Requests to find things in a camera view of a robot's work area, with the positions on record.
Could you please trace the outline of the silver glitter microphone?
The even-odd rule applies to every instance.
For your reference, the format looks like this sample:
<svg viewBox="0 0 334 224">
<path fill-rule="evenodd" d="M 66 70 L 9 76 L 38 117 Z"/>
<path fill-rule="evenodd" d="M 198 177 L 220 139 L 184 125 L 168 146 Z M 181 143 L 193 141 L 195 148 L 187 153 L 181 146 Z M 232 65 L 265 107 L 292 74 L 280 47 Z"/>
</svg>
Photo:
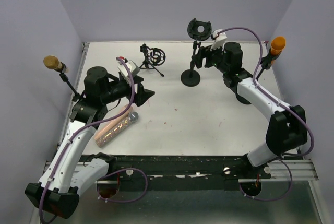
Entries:
<svg viewBox="0 0 334 224">
<path fill-rule="evenodd" d="M 103 148 L 105 145 L 113 141 L 120 133 L 136 123 L 138 119 L 139 114 L 137 112 L 131 112 L 127 117 L 123 118 L 119 123 L 95 140 L 96 145 L 99 148 Z"/>
</svg>

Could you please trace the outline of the black round base shock stand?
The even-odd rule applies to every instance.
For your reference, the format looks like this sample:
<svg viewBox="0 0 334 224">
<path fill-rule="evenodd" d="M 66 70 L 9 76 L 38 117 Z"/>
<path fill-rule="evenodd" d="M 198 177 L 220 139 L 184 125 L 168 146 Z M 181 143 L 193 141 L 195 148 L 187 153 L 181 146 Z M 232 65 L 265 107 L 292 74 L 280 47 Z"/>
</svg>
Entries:
<svg viewBox="0 0 334 224">
<path fill-rule="evenodd" d="M 199 21 L 196 18 L 192 19 L 187 26 L 187 33 L 191 39 L 193 39 L 193 54 L 196 55 L 196 51 L 200 48 L 201 43 L 206 41 L 212 32 L 211 22 Z M 195 61 L 191 58 L 190 69 L 187 69 L 181 74 L 181 82 L 185 86 L 194 87 L 200 83 L 200 74 L 194 70 Z"/>
</svg>

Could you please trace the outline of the black tripod shock mount stand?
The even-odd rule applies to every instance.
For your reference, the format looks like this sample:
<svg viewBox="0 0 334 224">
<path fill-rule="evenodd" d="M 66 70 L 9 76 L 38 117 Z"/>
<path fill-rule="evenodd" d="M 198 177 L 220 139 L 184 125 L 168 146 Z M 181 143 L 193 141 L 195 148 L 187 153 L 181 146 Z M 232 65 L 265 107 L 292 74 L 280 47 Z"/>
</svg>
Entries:
<svg viewBox="0 0 334 224">
<path fill-rule="evenodd" d="M 164 74 L 157 69 L 157 66 L 164 64 L 166 60 L 165 52 L 160 48 L 150 48 L 145 43 L 140 46 L 140 52 L 143 53 L 144 60 L 139 68 L 155 70 L 161 77 L 164 77 Z"/>
</svg>

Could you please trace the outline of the pink microphone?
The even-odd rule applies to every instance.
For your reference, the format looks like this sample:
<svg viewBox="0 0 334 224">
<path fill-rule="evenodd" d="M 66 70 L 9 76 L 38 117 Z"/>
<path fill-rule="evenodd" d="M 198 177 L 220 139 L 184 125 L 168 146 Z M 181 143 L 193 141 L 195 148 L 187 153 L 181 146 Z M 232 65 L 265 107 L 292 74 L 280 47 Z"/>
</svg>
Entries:
<svg viewBox="0 0 334 224">
<path fill-rule="evenodd" d="M 107 132 L 109 130 L 111 130 L 114 126 L 116 126 L 123 118 L 125 118 L 126 116 L 128 116 L 131 111 L 133 110 L 133 107 L 130 106 L 130 108 L 121 116 L 108 121 L 103 128 L 101 128 L 100 130 L 98 130 L 98 132 L 95 134 L 94 136 L 94 140 L 96 143 L 100 142 L 100 140 L 102 140 L 102 138 L 107 134 Z"/>
</svg>

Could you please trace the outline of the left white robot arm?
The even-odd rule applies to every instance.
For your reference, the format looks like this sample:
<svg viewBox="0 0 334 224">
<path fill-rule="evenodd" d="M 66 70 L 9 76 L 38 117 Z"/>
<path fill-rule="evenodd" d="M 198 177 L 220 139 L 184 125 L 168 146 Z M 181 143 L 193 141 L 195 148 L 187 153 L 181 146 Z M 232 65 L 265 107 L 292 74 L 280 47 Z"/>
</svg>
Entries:
<svg viewBox="0 0 334 224">
<path fill-rule="evenodd" d="M 75 173 L 81 155 L 101 123 L 106 122 L 107 105 L 127 98 L 129 104 L 143 105 L 155 92 L 145 89 L 140 69 L 134 63 L 118 67 L 119 76 L 108 73 L 104 67 L 88 69 L 84 91 L 73 106 L 67 133 L 54 159 L 37 183 L 29 183 L 25 195 L 39 210 L 41 223 L 46 223 L 44 212 L 54 218 L 68 219 L 78 206 L 83 192 L 96 180 L 115 176 L 115 158 L 98 153 L 91 164 Z"/>
</svg>

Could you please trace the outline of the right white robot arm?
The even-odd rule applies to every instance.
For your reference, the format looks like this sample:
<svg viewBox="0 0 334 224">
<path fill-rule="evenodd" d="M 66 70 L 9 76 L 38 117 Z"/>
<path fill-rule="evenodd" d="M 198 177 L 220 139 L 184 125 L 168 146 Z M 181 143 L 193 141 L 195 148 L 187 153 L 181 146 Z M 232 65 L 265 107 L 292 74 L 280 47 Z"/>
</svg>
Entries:
<svg viewBox="0 0 334 224">
<path fill-rule="evenodd" d="M 280 101 L 260 84 L 253 82 L 252 74 L 242 66 L 240 44 L 228 42 L 215 50 L 211 46 L 201 46 L 192 60 L 197 68 L 217 68 L 223 74 L 225 85 L 235 93 L 238 101 L 252 104 L 269 122 L 265 142 L 249 152 L 245 162 L 240 165 L 244 177 L 252 178 L 259 172 L 259 166 L 306 143 L 304 109 Z"/>
</svg>

